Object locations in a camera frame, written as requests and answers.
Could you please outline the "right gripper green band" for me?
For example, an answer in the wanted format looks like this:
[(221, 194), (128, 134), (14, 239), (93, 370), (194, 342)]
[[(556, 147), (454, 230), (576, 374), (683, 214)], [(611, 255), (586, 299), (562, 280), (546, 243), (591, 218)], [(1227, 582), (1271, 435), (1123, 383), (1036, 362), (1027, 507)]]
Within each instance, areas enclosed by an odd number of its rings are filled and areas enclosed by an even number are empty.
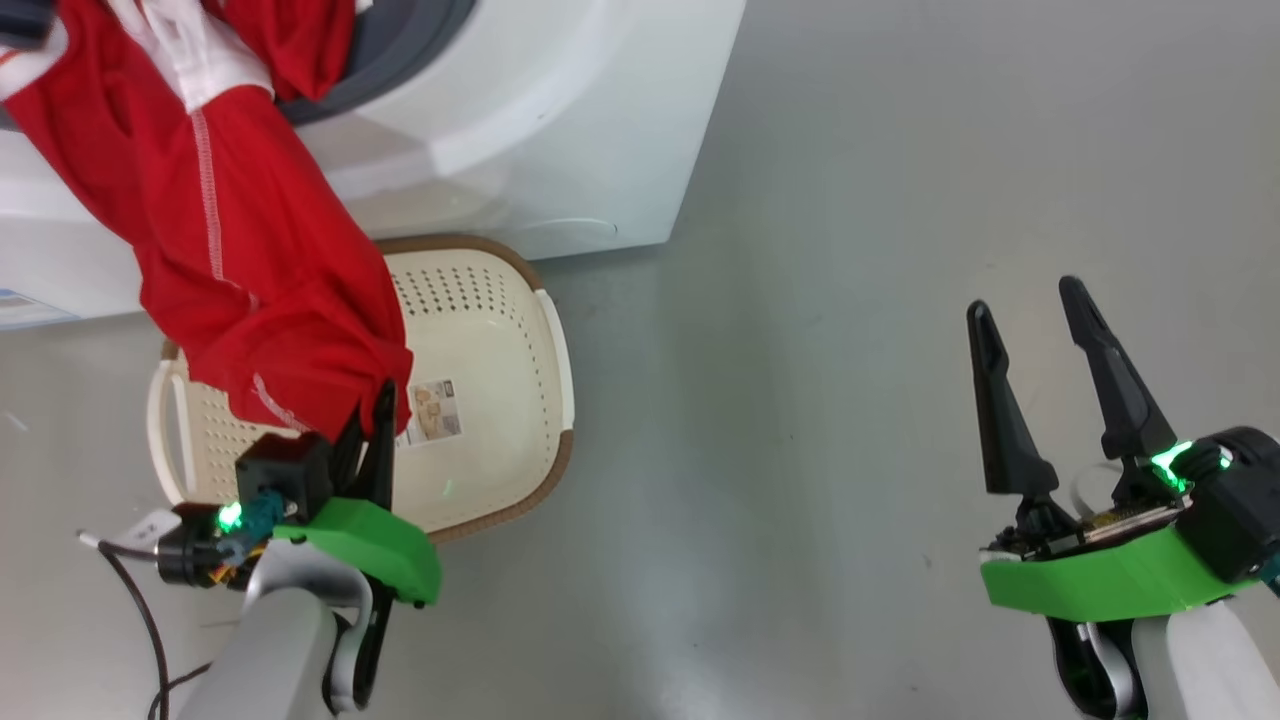
[(1059, 475), (1036, 447), (1009, 382), (1009, 354), (995, 316), (984, 301), (973, 301), (966, 329), (986, 491), (1021, 498), (1016, 533), (1065, 536), (1037, 550), (1014, 542), (980, 551), (989, 602), (1068, 623), (1101, 624), (1174, 615), (1251, 585), (1252, 566), (1240, 571), (1229, 566), (1242, 552), (1234, 533), (1210, 530), (1196, 539), (1190, 515), (1196, 498), (1210, 498), (1215, 480), (1245, 470), (1244, 450), (1219, 439), (1179, 443), (1084, 282), (1065, 275), (1059, 293), (1073, 342), (1091, 369), (1105, 424), (1103, 455), (1123, 464), (1112, 500), (1172, 505), (1114, 509), (1066, 536), (1076, 530), (1076, 519), (1052, 497)]

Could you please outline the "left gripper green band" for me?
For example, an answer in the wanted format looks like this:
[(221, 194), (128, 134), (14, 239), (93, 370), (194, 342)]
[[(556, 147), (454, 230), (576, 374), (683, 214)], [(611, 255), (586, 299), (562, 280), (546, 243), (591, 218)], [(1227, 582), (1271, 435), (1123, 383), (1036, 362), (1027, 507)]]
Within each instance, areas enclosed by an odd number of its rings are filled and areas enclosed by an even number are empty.
[(380, 582), (402, 603), (431, 606), (438, 602), (443, 583), (436, 548), (421, 528), (388, 510), (393, 501), (396, 414), (397, 387), (388, 380), (372, 405), (366, 450), (358, 407), (337, 437), (333, 447), (337, 497), (305, 525), (275, 527), (275, 537), (311, 544)]

